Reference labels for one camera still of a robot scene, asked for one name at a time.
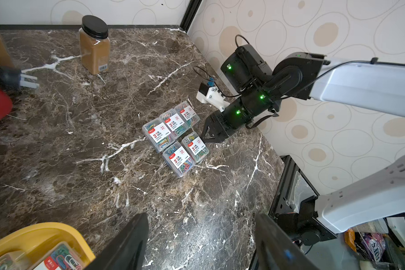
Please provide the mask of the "yellow storage tray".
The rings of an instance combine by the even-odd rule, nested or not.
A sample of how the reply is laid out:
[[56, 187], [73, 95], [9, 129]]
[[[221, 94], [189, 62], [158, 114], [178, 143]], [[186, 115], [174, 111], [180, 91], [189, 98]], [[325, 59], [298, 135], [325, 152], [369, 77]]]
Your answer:
[[79, 255], [85, 267], [94, 261], [95, 255], [83, 236], [75, 228], [56, 222], [31, 225], [0, 239], [0, 257], [9, 252], [22, 251], [32, 266], [62, 241], [67, 242]]

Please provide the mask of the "right spice jar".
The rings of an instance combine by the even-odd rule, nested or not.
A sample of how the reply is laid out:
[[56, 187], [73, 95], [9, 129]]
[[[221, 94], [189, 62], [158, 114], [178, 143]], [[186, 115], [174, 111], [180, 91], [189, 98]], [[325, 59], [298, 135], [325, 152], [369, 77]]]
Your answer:
[[93, 15], [82, 17], [79, 44], [82, 65], [91, 74], [108, 70], [111, 45], [106, 22]]

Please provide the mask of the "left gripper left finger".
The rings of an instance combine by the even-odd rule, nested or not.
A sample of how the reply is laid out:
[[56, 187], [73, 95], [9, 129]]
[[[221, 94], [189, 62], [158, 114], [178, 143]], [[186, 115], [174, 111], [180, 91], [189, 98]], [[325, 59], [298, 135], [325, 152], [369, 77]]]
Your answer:
[[146, 213], [136, 214], [87, 270], [140, 270], [149, 235]]

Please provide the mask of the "paper clip box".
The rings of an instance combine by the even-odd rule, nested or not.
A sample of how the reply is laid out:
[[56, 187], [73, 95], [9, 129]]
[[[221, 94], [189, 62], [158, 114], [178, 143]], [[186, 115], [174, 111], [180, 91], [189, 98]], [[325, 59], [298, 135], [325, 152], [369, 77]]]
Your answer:
[[178, 112], [179, 116], [181, 116], [182, 119], [191, 128], [200, 121], [200, 117], [198, 116], [194, 108], [187, 101], [184, 101], [175, 106], [174, 110]]
[[179, 178], [187, 174], [195, 165], [195, 162], [187, 150], [178, 142], [167, 147], [162, 156], [170, 169]]
[[86, 264], [65, 241], [58, 243], [33, 264], [30, 270], [83, 270]]
[[155, 118], [144, 124], [142, 126], [142, 131], [154, 146], [157, 153], [163, 152], [176, 141], [174, 134], [160, 118]]
[[208, 147], [195, 131], [185, 136], [181, 144], [189, 152], [195, 163], [200, 163], [209, 154]]
[[27, 270], [31, 265], [30, 259], [22, 251], [0, 256], [0, 270]]
[[181, 137], [190, 128], [175, 109], [161, 113], [159, 118], [166, 124], [175, 138]]

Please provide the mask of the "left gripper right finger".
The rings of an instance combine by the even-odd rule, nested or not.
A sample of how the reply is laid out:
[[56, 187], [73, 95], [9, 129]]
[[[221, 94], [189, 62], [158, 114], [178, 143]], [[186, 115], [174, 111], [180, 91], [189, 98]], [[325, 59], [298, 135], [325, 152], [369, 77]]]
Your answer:
[[316, 270], [309, 258], [267, 214], [255, 215], [256, 270]]

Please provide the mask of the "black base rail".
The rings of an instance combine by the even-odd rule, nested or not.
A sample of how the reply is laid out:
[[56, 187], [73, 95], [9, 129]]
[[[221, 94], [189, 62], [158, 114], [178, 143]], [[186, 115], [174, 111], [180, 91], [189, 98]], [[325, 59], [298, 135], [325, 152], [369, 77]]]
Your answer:
[[287, 214], [294, 210], [293, 196], [296, 189], [295, 186], [299, 182], [299, 176], [301, 176], [304, 179], [304, 183], [309, 186], [306, 187], [305, 190], [309, 191], [311, 195], [318, 194], [291, 155], [283, 156], [281, 159], [285, 167], [268, 213], [268, 216], [274, 222], [277, 222], [277, 216], [280, 214]]

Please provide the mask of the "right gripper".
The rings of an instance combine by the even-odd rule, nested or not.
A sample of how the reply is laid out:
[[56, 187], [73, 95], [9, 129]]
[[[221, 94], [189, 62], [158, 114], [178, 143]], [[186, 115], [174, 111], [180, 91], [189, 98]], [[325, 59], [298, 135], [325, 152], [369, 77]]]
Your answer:
[[241, 127], [253, 129], [253, 119], [264, 111], [275, 117], [280, 110], [281, 100], [264, 88], [274, 76], [268, 64], [252, 45], [239, 46], [223, 63], [221, 71], [236, 90], [236, 99], [223, 105], [205, 120], [201, 138], [206, 143], [221, 143], [233, 136]]

